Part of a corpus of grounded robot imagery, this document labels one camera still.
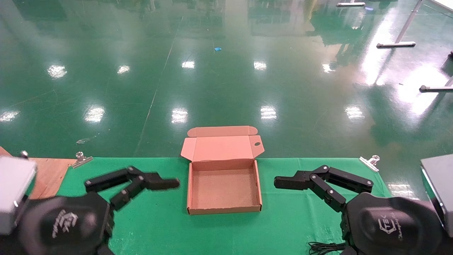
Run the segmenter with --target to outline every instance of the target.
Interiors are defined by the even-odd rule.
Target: metal stand leg
[[[445,87],[426,87],[425,85],[420,87],[420,92],[453,92],[453,76],[447,81]]]
[[[349,3],[338,3],[338,7],[351,7],[351,6],[365,6],[365,3],[354,3],[355,0],[351,0]]]
[[[409,18],[407,19],[406,24],[404,24],[403,29],[401,30],[400,34],[396,38],[396,41],[394,44],[377,44],[376,47],[378,47],[378,48],[414,47],[415,42],[401,42],[401,39],[403,38],[404,34],[406,33],[406,30],[409,28],[410,23],[415,18],[415,14],[417,14],[420,7],[422,6],[423,1],[424,0],[418,1],[417,5],[412,10],[412,13],[409,15]]]

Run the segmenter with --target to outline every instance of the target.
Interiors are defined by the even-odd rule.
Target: epoxy floor
[[[2,0],[0,146],[177,157],[198,126],[251,125],[261,157],[381,157],[395,195],[453,153],[452,15],[416,0]]]

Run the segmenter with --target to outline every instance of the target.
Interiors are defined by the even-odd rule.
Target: brown cardboard
[[[187,210],[191,215],[261,211],[255,157],[264,152],[250,126],[195,127],[181,156],[191,160]]]

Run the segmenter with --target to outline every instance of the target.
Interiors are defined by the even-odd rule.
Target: black robotic arm
[[[130,182],[105,201],[97,192]],[[108,248],[114,211],[120,210],[142,190],[179,187],[178,179],[162,179],[130,166],[85,181],[87,194],[24,199],[17,227],[0,235],[0,255],[113,255]]]
[[[327,183],[358,193],[346,199]],[[444,255],[453,254],[452,241],[442,228],[430,202],[370,194],[371,180],[326,165],[314,171],[297,171],[293,177],[274,179],[281,189],[310,189],[333,210],[341,212],[345,244],[311,254],[343,250],[341,255]]]

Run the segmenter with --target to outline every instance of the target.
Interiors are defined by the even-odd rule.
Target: gray box
[[[16,227],[19,203],[36,175],[34,161],[0,156],[0,235]]]
[[[421,160],[423,183],[439,220],[453,237],[453,154]]]

